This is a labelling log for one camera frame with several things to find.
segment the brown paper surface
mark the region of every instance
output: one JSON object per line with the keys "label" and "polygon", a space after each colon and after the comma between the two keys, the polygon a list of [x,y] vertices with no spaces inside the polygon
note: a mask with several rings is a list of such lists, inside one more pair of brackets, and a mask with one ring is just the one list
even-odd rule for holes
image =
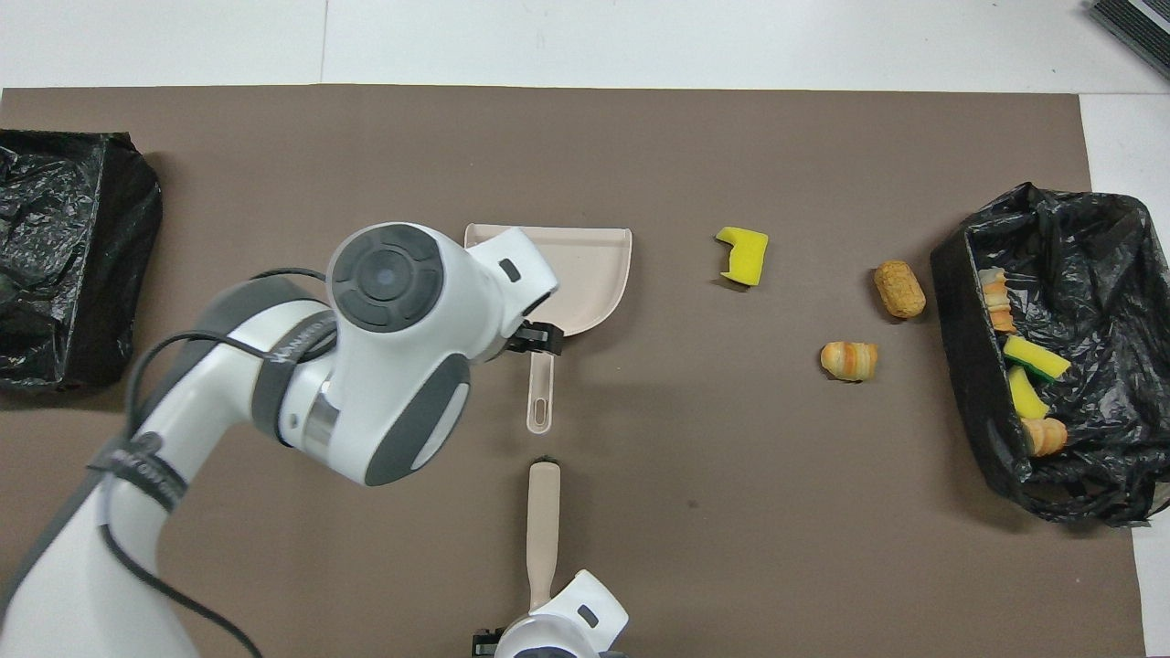
{"label": "brown paper surface", "polygon": [[[160,569],[266,654],[467,656],[474,629],[523,612],[542,454],[564,469],[555,587],[600,577],[638,658],[1143,653],[1129,533],[1045,523],[983,484],[931,297],[929,251],[968,213],[1024,180],[1089,189],[1073,96],[18,89],[0,125],[130,131],[158,170],[139,351],[261,269],[324,268],[369,224],[633,229],[621,306],[557,363],[550,434],[524,429],[518,355],[473,371],[447,446],[386,487],[228,433]],[[718,276],[729,225],[771,237],[757,288]],[[882,310],[887,259],[917,273],[921,317]],[[876,378],[830,379],[837,340],[878,343]],[[122,392],[4,403],[0,577]],[[205,654],[241,653],[181,618]]]}

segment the beige brush handle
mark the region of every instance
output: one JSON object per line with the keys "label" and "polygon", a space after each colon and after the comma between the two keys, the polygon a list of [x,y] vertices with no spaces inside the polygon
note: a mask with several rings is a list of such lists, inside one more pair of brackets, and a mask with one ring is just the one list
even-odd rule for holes
{"label": "beige brush handle", "polygon": [[537,461],[528,469],[528,587],[529,610],[552,596],[560,533],[560,467]]}

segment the black garbage bag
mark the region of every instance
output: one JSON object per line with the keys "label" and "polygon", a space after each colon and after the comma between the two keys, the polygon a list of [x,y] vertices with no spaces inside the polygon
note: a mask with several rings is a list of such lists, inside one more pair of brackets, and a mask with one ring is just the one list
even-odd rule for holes
{"label": "black garbage bag", "polygon": [[0,130],[0,388],[122,377],[161,215],[129,135]]}
{"label": "black garbage bag", "polygon": [[[930,256],[955,399],[987,484],[1037,516],[1143,525],[1170,480],[1170,272],[1137,199],[1023,184]],[[1037,388],[1068,427],[1030,458],[978,269],[1002,267],[1019,334],[1072,362]]]}

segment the white floor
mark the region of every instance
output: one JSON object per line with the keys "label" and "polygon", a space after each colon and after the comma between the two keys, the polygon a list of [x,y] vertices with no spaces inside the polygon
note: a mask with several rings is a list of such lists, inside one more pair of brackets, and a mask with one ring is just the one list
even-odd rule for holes
{"label": "white floor", "polygon": [[[502,84],[1081,95],[1093,186],[1170,244],[1170,82],[1081,0],[0,0],[0,90]],[[1170,519],[1134,533],[1170,654]]]}

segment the beige dustpan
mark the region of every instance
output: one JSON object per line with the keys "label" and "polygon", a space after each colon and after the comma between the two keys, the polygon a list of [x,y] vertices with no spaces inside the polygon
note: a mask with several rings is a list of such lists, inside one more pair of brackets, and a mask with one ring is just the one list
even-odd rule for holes
{"label": "beige dustpan", "polygon": [[[511,228],[470,224],[463,246],[472,247]],[[610,317],[626,292],[633,234],[628,228],[521,227],[541,249],[560,281],[555,295],[529,320],[551,322],[565,336],[592,329]],[[543,434],[552,427],[552,355],[532,352],[528,383],[528,429]]]}

